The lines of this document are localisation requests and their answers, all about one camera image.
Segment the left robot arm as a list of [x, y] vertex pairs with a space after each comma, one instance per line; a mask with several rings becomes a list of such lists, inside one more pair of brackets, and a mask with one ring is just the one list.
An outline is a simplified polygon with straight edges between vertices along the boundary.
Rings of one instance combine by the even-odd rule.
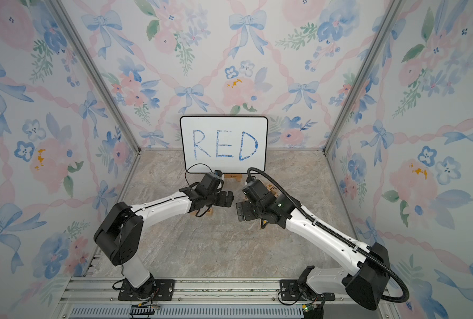
[[126, 282], [135, 289], [153, 284], [152, 274], [137, 256], [142, 232], [166, 219], [212, 206], [230, 207], [232, 191], [202, 195], [185, 187], [172, 195], [143, 204], [119, 202], [111, 208], [94, 234], [94, 242], [114, 266], [122, 267]]

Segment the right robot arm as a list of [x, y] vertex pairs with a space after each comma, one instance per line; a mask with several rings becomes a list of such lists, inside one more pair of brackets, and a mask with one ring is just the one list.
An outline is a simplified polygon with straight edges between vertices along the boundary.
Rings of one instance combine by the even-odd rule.
[[376, 310], [391, 276], [373, 259], [389, 268], [389, 252], [380, 243], [372, 246], [353, 239], [323, 222], [299, 202], [278, 197], [267, 207], [250, 201], [236, 204], [239, 221], [260, 219], [307, 239], [327, 253], [339, 268], [306, 267], [299, 277], [305, 292], [321, 295], [345, 293], [355, 303]]

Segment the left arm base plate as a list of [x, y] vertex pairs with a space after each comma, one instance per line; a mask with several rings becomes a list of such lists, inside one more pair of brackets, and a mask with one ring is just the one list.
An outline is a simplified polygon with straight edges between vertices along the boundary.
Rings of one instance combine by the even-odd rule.
[[176, 281], [173, 279], [149, 279], [141, 287], [132, 287], [124, 279], [119, 288], [119, 301], [172, 301]]

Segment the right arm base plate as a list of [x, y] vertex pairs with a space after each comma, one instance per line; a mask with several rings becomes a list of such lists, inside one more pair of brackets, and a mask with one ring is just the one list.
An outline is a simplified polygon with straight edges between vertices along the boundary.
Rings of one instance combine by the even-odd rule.
[[279, 280], [279, 290], [277, 299], [283, 305], [294, 305], [297, 303], [320, 303], [321, 301], [335, 301], [333, 293], [323, 293], [316, 295], [314, 292], [308, 292], [307, 288], [301, 288], [296, 279]]

